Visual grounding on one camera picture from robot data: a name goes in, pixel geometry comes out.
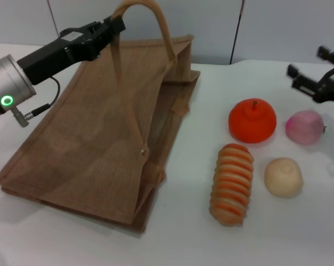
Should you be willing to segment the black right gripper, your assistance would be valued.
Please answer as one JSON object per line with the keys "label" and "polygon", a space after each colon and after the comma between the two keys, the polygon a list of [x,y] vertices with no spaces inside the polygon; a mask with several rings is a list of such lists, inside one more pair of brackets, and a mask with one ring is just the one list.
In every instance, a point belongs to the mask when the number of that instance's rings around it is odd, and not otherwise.
{"label": "black right gripper", "polygon": [[[317,56],[334,64],[334,51],[329,50],[325,46],[318,48]],[[327,101],[334,102],[334,68],[328,71],[319,82],[316,82],[304,76],[299,72],[298,68],[289,64],[287,66],[287,76],[292,79],[292,88],[312,96],[314,102],[319,104]]]}

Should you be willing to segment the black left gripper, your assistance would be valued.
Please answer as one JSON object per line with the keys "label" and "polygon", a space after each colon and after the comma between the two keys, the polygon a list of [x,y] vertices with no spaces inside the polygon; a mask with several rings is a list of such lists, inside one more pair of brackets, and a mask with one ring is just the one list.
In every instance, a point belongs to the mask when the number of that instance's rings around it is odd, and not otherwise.
{"label": "black left gripper", "polygon": [[33,85],[37,85],[69,66],[92,61],[126,29],[120,17],[109,16],[80,28],[67,28],[58,39],[18,60],[18,65]]}

